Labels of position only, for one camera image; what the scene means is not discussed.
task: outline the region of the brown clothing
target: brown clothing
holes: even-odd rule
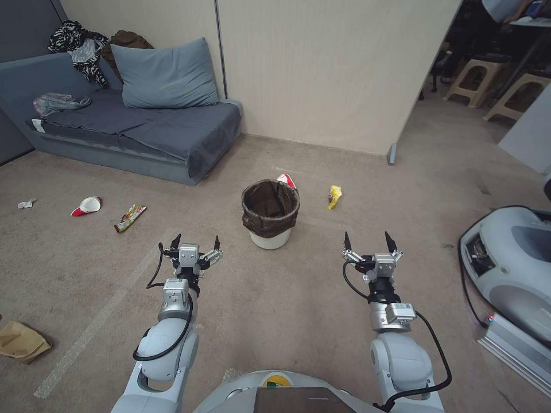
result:
[[[123,80],[121,78],[121,74],[117,69],[115,56],[113,56],[113,52],[111,50],[111,44],[117,46],[131,47],[134,49],[154,49],[154,47],[151,46],[147,40],[134,32],[119,30],[114,36],[112,36],[109,43],[107,43],[107,45],[102,50],[102,58],[107,60],[107,62],[121,81]]]

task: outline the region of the brown paper bag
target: brown paper bag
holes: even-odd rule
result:
[[[0,354],[24,364],[50,348],[44,337],[21,323],[10,321],[0,330]]]

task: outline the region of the wall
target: wall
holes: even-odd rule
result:
[[[539,173],[551,173],[551,87],[536,101],[499,142],[499,147]]]
[[[214,0],[60,0],[69,19],[111,37],[117,30],[144,36],[155,48],[171,48],[207,39],[219,96],[222,66]]]
[[[206,37],[221,88],[214,1],[61,0],[69,18],[155,47]],[[397,141],[460,0],[219,0],[243,131],[384,154]]]

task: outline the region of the litter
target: litter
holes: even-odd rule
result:
[[[0,354],[24,364],[51,347],[43,336],[21,323],[10,321],[0,330]]]
[[[35,201],[36,201],[36,198],[31,198],[27,202],[20,202],[19,204],[17,204],[17,208],[19,208],[19,209],[32,208],[33,207],[33,202],[35,202]]]
[[[297,186],[294,184],[293,180],[291,179],[291,177],[288,175],[288,174],[281,174],[277,180],[279,182],[284,182],[286,183],[287,185],[289,185],[291,188],[293,189],[297,189]]]
[[[71,212],[71,216],[86,215],[91,212],[99,211],[102,207],[102,199],[100,197],[85,198],[78,208]]]
[[[329,209],[333,209],[335,205],[337,205],[337,202],[339,202],[339,198],[343,195],[343,192],[340,188],[340,186],[332,185],[331,189],[329,190]]]
[[[134,221],[145,211],[147,207],[145,205],[136,205],[133,204],[129,210],[122,216],[121,222],[115,225],[115,230],[117,232],[123,232],[128,229],[129,226],[134,224]]]
[[[90,103],[92,103],[92,99],[88,96],[83,97],[77,102],[73,99],[72,95],[63,95],[61,93],[45,93],[33,100],[34,109],[43,118],[54,112],[81,109]]]

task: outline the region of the brown trash bag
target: brown trash bag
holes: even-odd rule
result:
[[[113,72],[115,72],[120,81],[122,81],[122,77],[119,73],[119,69],[117,69],[115,56],[113,56],[113,51],[111,50],[111,44],[117,46],[131,47],[134,49],[154,49],[154,47],[151,46],[147,40],[134,32],[119,30],[114,36],[112,36],[109,43],[107,43],[107,45],[102,50],[102,58],[107,60],[109,66],[111,66],[111,69],[113,69]]]
[[[0,330],[0,354],[24,364],[50,348],[44,337],[21,323],[10,321]]]
[[[298,191],[275,180],[258,181],[243,191],[243,225],[262,238],[293,228],[300,208]]]

